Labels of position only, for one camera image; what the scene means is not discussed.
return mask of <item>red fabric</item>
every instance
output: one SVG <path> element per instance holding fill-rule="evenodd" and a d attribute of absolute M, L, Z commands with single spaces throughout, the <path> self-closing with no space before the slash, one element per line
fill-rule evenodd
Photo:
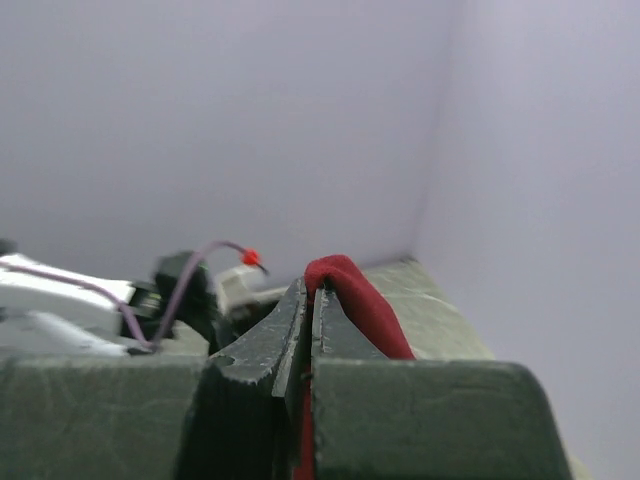
<path fill-rule="evenodd" d="M 349 257 L 332 255 L 314 260 L 307 266 L 304 281 L 310 305 L 313 305 L 316 290 L 327 279 L 346 316 L 382 353 L 392 359 L 415 358 L 391 305 Z M 308 383 L 303 402 L 301 465 L 294 472 L 294 480 L 313 480 L 313 422 Z"/>

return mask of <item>gray wall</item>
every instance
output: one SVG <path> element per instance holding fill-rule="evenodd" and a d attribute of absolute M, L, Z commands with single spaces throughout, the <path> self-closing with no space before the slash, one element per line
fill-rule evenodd
<path fill-rule="evenodd" d="M 210 238 L 275 281 L 408 253 L 452 5 L 0 1 L 0 236 L 122 278 Z"/>
<path fill-rule="evenodd" d="M 468 2 L 420 259 L 541 377 L 595 478 L 638 478 L 640 3 Z"/>

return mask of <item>white wall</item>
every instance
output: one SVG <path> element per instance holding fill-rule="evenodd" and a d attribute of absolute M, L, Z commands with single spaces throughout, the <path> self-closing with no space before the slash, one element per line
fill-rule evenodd
<path fill-rule="evenodd" d="M 530 365 L 595 478 L 638 478 L 640 3 L 467 2 L 420 260 Z"/>
<path fill-rule="evenodd" d="M 0 236 L 124 278 L 212 237 L 276 281 L 408 253 L 452 5 L 0 2 Z"/>

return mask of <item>cable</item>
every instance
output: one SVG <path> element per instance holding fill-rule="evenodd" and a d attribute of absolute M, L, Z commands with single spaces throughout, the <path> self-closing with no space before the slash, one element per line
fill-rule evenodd
<path fill-rule="evenodd" d="M 249 266 L 254 266 L 260 268 L 265 274 L 268 275 L 268 271 L 262 264 L 260 263 L 260 255 L 257 251 L 253 249 L 248 249 L 241 247 L 237 243 L 228 242 L 228 241 L 212 241 L 205 245 L 202 249 L 194 252 L 187 261 L 185 268 L 182 270 L 180 277 L 178 278 L 178 282 L 176 284 L 176 288 L 171 294 L 171 298 L 169 299 L 169 303 L 167 305 L 167 309 L 165 310 L 164 315 L 162 316 L 162 320 L 160 321 L 160 326 L 158 327 L 158 331 L 154 335 L 151 341 L 148 341 L 144 334 L 142 333 L 142 329 L 140 328 L 140 324 L 138 319 L 136 318 L 131 307 L 126 303 L 122 302 L 115 295 L 113 295 L 109 290 L 100 285 L 96 285 L 90 282 L 86 282 L 84 280 L 79 280 L 72 277 L 67 277 L 65 275 L 59 275 L 55 273 L 45 272 L 43 270 L 39 270 L 37 268 L 32 267 L 23 267 L 19 265 L 12 265 L 0 259 L 0 268 L 4 268 L 10 272 L 18 272 L 24 273 L 27 275 L 31 275 L 34 277 L 46 278 L 48 280 L 53 280 L 55 282 L 67 283 L 69 285 L 75 285 L 80 288 L 84 288 L 86 290 L 90 290 L 98 295 L 101 295 L 111 301 L 114 305 L 118 307 L 118 310 L 122 314 L 125 322 L 127 322 L 127 326 L 131 332 L 131 335 L 135 340 L 140 343 L 140 345 L 150 350 L 151 353 L 154 353 L 158 350 L 160 342 L 166 335 L 166 333 L 170 330 L 170 328 L 175 323 L 175 314 L 178 310 L 180 302 L 184 297 L 187 285 L 191 280 L 191 277 L 195 273 L 200 262 L 205 260 L 205 258 L 212 253 L 214 250 L 219 248 L 232 248 L 239 253 L 242 254 L 241 260 L 242 263 Z"/>

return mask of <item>red cloth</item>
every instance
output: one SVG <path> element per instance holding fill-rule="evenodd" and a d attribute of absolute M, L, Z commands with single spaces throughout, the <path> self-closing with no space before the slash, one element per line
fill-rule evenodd
<path fill-rule="evenodd" d="M 415 357 L 391 305 L 369 283 L 360 269 L 345 255 L 332 255 L 311 262 L 304 272 L 310 306 L 316 290 L 330 280 L 346 316 L 382 353 L 392 359 Z M 313 480 L 313 422 L 311 392 L 306 386 L 302 420 L 301 465 L 294 480 Z"/>

